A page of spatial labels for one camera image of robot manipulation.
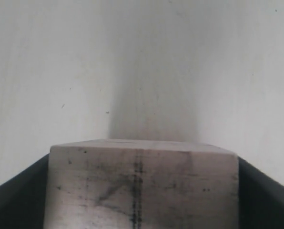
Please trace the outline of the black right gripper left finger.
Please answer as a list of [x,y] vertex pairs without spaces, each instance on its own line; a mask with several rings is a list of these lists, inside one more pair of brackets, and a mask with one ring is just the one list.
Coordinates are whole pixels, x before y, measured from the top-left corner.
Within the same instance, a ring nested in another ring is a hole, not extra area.
[[42,229],[49,156],[0,185],[0,229]]

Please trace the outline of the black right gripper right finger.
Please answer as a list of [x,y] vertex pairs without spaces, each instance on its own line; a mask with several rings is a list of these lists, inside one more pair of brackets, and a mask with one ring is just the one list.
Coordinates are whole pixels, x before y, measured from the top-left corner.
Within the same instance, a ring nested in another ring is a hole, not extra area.
[[239,228],[284,229],[284,186],[239,158]]

